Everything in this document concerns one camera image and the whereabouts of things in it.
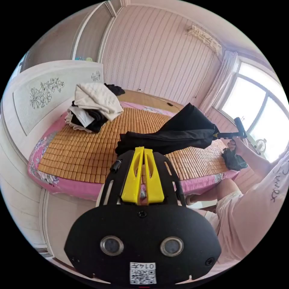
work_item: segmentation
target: camera lens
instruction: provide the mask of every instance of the camera lens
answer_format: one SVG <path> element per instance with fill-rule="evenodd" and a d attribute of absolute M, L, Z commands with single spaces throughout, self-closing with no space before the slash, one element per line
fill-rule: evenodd
<path fill-rule="evenodd" d="M 160 245 L 161 252 L 168 257 L 179 255 L 184 248 L 183 241 L 178 237 L 168 237 Z"/>
<path fill-rule="evenodd" d="M 115 236 L 106 236 L 100 242 L 102 252 L 109 256 L 117 256 L 123 251 L 123 242 Z"/>

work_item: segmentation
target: pink t-shirt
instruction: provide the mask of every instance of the pink t-shirt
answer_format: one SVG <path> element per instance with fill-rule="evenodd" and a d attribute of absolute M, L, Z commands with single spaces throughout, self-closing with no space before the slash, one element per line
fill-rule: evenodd
<path fill-rule="evenodd" d="M 210 272 L 198 280 L 236 265 L 268 232 L 289 188 L 289 147 L 284 154 L 270 173 L 245 195 L 232 192 L 218 201 L 216 214 L 205 215 L 216 230 L 222 253 Z"/>

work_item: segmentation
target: person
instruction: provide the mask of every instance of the person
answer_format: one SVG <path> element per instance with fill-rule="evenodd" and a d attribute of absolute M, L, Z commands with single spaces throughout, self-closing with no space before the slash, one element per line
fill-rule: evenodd
<path fill-rule="evenodd" d="M 262 181 L 242 194 L 233 180 L 224 179 L 202 195 L 186 197 L 187 205 L 217 199 L 216 213 L 196 210 L 211 223 L 222 248 L 216 264 L 198 280 L 229 269 L 255 248 L 276 219 L 289 187 L 289 144 L 273 163 L 252 151 L 247 139 L 234 137 L 228 147 L 235 149 Z"/>

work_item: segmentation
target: screw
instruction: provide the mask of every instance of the screw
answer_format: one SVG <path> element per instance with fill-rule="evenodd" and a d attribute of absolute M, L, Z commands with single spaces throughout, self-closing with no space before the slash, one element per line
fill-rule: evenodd
<path fill-rule="evenodd" d="M 205 262 L 205 265 L 206 265 L 206 266 L 211 266 L 214 261 L 215 261 L 214 258 L 209 258 L 209 259 Z"/>
<path fill-rule="evenodd" d="M 76 259 L 76 258 L 74 258 L 74 257 L 72 257 L 71 260 L 72 260 L 73 262 L 77 262 L 77 263 L 79 263 L 79 260 Z"/>
<path fill-rule="evenodd" d="M 138 212 L 138 216 L 139 216 L 140 218 L 145 218 L 145 217 L 147 216 L 147 213 L 146 213 L 145 211 L 139 211 L 139 212 Z"/>

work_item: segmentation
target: yellow bracket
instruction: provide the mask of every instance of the yellow bracket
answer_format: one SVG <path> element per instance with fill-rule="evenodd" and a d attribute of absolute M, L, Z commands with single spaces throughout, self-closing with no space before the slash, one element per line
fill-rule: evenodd
<path fill-rule="evenodd" d="M 145 165 L 145 187 L 147 192 L 148 204 L 162 203 L 164 200 L 163 188 L 160 176 L 154 160 L 153 150 L 144 149 Z"/>
<path fill-rule="evenodd" d="M 123 202 L 139 204 L 141 190 L 141 169 L 144 159 L 144 147 L 135 148 L 131 165 L 124 184 L 121 199 Z"/>
<path fill-rule="evenodd" d="M 124 184 L 121 199 L 123 202 L 140 205 L 139 195 L 141 190 L 142 164 L 145 168 L 145 186 L 147 192 L 147 204 L 162 203 L 164 200 L 163 188 L 157 165 L 154 160 L 153 150 L 137 147 L 135 148 L 132 162 Z"/>

